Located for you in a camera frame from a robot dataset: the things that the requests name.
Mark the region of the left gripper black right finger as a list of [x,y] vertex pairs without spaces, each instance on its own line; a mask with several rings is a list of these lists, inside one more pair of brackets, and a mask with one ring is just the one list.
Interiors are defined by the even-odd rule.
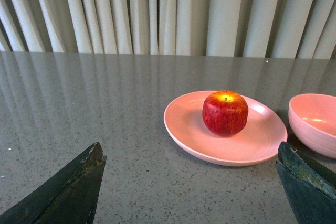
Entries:
[[281,142],[276,169],[298,223],[335,223],[335,173]]

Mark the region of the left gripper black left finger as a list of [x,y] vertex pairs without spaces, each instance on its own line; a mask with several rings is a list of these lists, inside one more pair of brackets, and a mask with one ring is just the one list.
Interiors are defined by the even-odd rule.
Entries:
[[1,223],[93,223],[105,164],[100,143],[93,143],[1,214]]

